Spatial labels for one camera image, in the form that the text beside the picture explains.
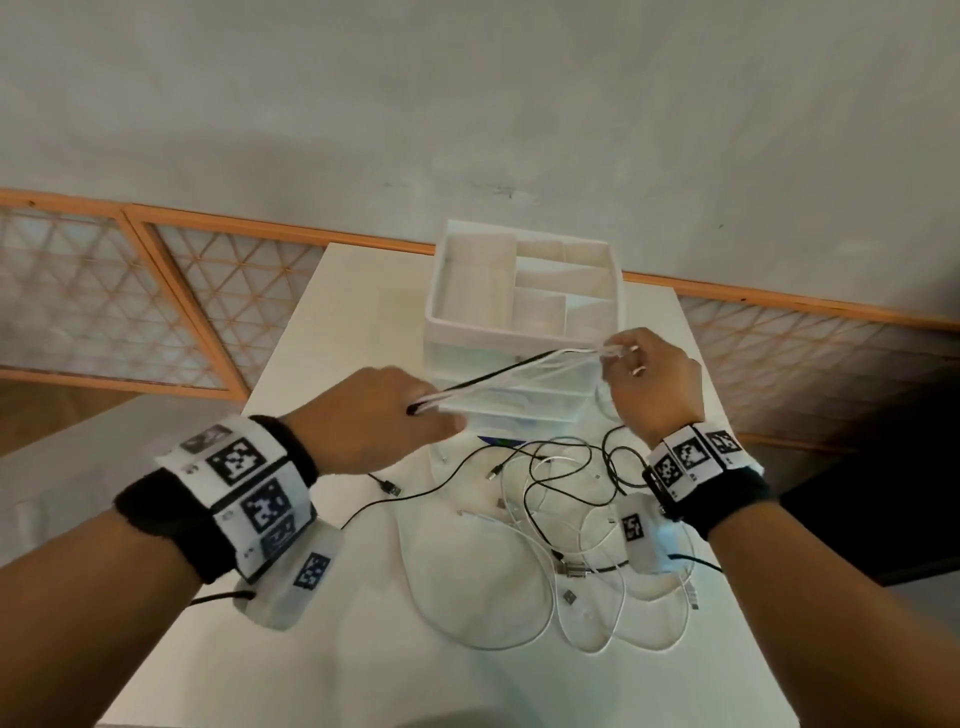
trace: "black and white square marker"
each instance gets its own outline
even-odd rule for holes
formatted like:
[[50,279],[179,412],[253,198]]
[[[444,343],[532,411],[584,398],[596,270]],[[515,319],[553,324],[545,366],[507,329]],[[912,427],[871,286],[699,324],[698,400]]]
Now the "black and white square marker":
[[275,477],[265,481],[252,494],[243,498],[240,507],[257,533],[263,533],[293,509],[290,499]]
[[185,449],[191,455],[199,455],[211,445],[219,443],[225,437],[232,434],[233,430],[231,430],[229,427],[224,427],[223,425],[214,425],[213,427],[208,427],[199,435],[194,435],[189,440],[184,440],[180,443],[180,447]]
[[679,445],[673,446],[670,449],[673,450],[673,454],[680,458],[680,463],[684,466],[685,470],[696,468],[701,463],[706,463],[710,459],[704,446],[695,437],[684,440]]
[[654,470],[667,488],[684,476],[684,471],[680,469],[677,461],[673,459],[670,453],[665,454],[660,462],[654,464]]
[[233,485],[266,463],[267,458],[260,454],[260,451],[251,444],[250,440],[241,437],[236,442],[230,443],[222,450],[210,455],[206,458],[206,462],[220,476],[221,480],[227,485]]
[[706,432],[705,434],[707,435],[707,439],[710,440],[710,444],[713,445],[721,455],[729,455],[731,452],[740,452],[743,450],[730,433],[724,432],[722,429],[717,432]]
[[260,549],[263,551],[264,561],[270,561],[279,554],[296,532],[294,514],[288,513],[280,520],[274,530],[260,539]]
[[623,519],[623,538],[628,543],[643,538],[643,525],[638,514],[632,513]]
[[320,584],[320,580],[324,578],[328,566],[330,566],[328,558],[321,553],[311,551],[310,555],[306,557],[306,561],[303,562],[303,567],[297,574],[297,578],[294,579],[294,586],[312,592]]

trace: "black wristband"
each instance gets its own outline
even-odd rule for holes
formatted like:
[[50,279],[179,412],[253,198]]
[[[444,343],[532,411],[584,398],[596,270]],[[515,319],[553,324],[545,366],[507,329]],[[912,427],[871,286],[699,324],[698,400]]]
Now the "black wristband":
[[[266,415],[250,419],[286,450],[308,488],[317,481],[317,466],[287,425]],[[173,473],[160,469],[144,475],[123,490],[113,505],[137,530],[173,541],[205,584],[236,568],[234,547],[213,513]]]
[[770,486],[760,474],[751,468],[738,468],[703,483],[678,504],[678,510],[681,520],[707,541],[717,523],[748,505],[773,499]]

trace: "storage organizer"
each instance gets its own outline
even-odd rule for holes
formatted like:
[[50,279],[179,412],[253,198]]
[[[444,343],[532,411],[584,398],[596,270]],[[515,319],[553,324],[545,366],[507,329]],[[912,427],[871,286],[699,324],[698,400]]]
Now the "storage organizer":
[[[594,347],[623,327],[623,277],[595,240],[449,221],[426,303],[424,362],[440,389],[555,349]],[[477,434],[566,434],[593,397],[598,361],[457,397]]]

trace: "wristband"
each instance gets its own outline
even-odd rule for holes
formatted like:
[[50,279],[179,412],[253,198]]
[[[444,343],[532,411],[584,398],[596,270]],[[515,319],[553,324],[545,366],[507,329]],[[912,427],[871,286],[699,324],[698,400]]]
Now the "wristband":
[[762,474],[732,433],[697,423],[663,438],[643,479],[668,518],[689,523],[706,539],[727,516],[773,497]]
[[316,466],[279,420],[228,417],[156,462],[163,470],[114,504],[135,528],[173,540],[205,583],[233,568],[255,583],[316,518]]

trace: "floor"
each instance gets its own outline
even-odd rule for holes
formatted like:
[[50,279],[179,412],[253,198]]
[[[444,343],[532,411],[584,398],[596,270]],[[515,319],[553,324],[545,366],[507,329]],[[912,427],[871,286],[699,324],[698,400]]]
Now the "floor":
[[0,380],[0,457],[134,397],[135,392]]

